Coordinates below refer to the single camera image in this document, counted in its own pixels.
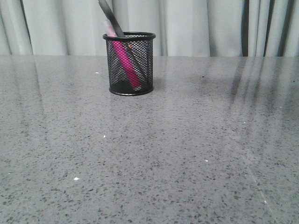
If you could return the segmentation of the black mesh pen cup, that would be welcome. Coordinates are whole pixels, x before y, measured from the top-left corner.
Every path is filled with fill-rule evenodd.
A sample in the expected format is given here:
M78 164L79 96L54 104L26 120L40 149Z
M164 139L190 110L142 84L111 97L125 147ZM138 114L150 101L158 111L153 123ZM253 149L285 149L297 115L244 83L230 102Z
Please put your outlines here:
M109 91L138 96L153 91L154 33L125 32L124 37L103 35L107 48Z

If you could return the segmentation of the grey orange scissors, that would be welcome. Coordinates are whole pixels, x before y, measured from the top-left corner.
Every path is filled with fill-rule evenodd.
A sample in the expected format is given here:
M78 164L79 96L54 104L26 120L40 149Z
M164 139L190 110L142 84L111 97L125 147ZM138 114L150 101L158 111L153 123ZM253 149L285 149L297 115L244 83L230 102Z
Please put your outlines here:
M106 18L111 22L116 34L117 34L117 38L125 38L126 36L124 35L124 32L122 31L117 19L115 18L110 6L108 5L106 0L99 0L98 1L99 6L101 7L103 13L105 14ZM125 45L123 45L126 53L128 53L129 47L126 47ZM145 76L144 74L141 72L140 75L137 75L141 81L145 80Z

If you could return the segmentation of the pink highlighter pen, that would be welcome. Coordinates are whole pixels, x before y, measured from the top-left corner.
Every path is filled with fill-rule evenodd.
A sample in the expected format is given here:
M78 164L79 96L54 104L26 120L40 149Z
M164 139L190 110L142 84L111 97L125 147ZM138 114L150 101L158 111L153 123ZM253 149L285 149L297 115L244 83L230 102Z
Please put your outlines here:
M104 24L105 24L105 27L107 30L107 36L118 37L109 20L105 20ZM135 73L133 65L126 53L126 50L125 50L123 44L119 41L112 41L112 46L116 52L118 59L121 62L121 65L123 66L124 71L126 72L126 75L128 77L131 87L135 91L140 90L141 89L140 79Z

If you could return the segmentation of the grey curtain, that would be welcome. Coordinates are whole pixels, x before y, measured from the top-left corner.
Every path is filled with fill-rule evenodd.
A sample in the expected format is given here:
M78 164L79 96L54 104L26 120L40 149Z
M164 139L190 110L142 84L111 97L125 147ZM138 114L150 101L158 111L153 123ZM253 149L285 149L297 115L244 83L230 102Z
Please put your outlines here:
M297 56L296 0L110 0L124 31L156 34L156 56ZM96 0L3 0L3 55L102 56Z

